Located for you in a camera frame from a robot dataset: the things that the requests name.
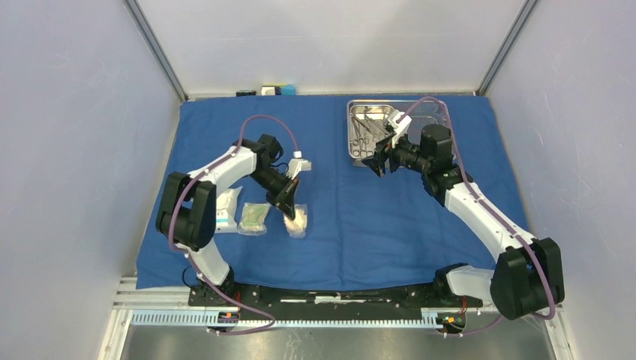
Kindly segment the beige gauze packet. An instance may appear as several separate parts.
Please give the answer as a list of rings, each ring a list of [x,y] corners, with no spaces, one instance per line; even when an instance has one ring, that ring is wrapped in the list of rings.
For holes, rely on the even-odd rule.
[[[305,236],[308,228],[308,213],[305,204],[295,205],[295,217],[292,219],[287,215],[283,215],[283,223],[289,236],[301,239]]]

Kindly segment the green packet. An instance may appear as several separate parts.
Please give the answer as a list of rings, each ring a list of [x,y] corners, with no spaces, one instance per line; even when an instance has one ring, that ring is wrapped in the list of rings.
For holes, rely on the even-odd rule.
[[[246,202],[243,205],[238,233],[245,236],[260,236],[267,232],[266,217],[271,205],[269,203]]]

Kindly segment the wire mesh instrument basket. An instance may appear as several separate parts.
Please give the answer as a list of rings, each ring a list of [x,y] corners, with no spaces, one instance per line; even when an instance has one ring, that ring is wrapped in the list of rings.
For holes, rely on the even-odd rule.
[[[372,155],[376,143],[387,137],[385,124],[406,112],[416,101],[406,99],[354,99],[346,105],[347,147],[355,166]],[[409,112],[411,123],[407,139],[418,145],[426,125],[448,125],[449,116],[444,106],[434,100],[425,100]]]

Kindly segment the white blue labelled packet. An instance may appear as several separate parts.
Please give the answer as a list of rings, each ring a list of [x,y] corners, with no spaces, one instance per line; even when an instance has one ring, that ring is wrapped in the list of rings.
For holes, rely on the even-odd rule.
[[[242,186],[228,188],[217,197],[216,233],[237,233],[236,210]]]

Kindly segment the surgical scissors forceps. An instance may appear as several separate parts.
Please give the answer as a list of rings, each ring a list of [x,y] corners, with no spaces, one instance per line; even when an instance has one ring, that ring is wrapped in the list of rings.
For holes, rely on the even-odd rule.
[[[357,115],[351,117],[353,138],[351,150],[354,158],[362,159],[371,156],[371,140],[373,132],[366,118],[360,119]]]

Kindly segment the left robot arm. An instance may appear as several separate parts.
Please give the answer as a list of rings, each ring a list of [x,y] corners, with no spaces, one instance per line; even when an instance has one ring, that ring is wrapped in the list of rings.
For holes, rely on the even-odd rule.
[[[265,190],[269,205],[295,219],[299,173],[311,170],[311,162],[294,151],[288,170],[281,172],[274,163],[282,152],[278,140],[268,134],[257,141],[239,139],[201,169],[172,172],[165,181],[155,227],[190,261],[216,305],[228,305],[236,295],[233,270],[214,240],[217,198],[238,180],[250,177]]]

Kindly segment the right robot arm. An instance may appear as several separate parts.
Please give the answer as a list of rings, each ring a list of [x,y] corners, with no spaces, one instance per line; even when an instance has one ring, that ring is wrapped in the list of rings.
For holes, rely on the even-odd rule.
[[[400,168],[419,173],[426,192],[467,225],[493,257],[493,270],[467,263],[438,270],[433,297],[439,304],[452,306],[467,296],[491,303],[507,320],[553,319],[565,298],[559,245],[535,237],[499,210],[464,169],[454,140],[452,130],[440,124],[424,126],[419,144],[394,129],[362,163],[378,176]]]

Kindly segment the stainless steel inner tray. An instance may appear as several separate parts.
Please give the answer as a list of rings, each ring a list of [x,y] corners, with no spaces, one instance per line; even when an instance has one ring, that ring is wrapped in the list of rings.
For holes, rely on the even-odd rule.
[[[354,158],[351,150],[351,140],[353,139],[353,129],[352,129],[352,116],[358,116],[362,119],[362,115],[366,113],[369,117],[374,119],[377,123],[382,125],[385,129],[385,120],[388,117],[389,113],[395,110],[394,107],[389,106],[387,104],[373,104],[373,103],[365,103],[365,102],[351,102],[348,106],[348,116],[347,116],[347,142],[348,142],[348,151],[349,156],[354,160],[355,163],[359,163],[362,159]],[[376,143],[371,142],[371,148],[374,152],[376,148]]]

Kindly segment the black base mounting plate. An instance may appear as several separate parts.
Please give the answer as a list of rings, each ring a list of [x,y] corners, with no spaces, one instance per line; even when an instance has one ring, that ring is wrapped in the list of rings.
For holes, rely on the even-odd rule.
[[[418,320],[420,310],[480,308],[484,302],[452,295],[435,283],[417,283],[370,290],[297,290],[234,283],[226,293],[257,310],[237,310],[240,320],[278,323],[293,320]]]

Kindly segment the blue small block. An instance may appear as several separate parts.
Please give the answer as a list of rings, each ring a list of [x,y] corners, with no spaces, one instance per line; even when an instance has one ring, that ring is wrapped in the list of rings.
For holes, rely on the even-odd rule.
[[[294,96],[297,94],[297,89],[293,84],[285,84],[280,87],[280,94],[282,96]]]

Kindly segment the white yellow small object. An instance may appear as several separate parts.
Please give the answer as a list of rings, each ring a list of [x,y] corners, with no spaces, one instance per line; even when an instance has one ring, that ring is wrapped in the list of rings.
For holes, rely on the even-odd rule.
[[[260,94],[262,96],[280,96],[284,93],[286,84],[265,84],[261,86]]]

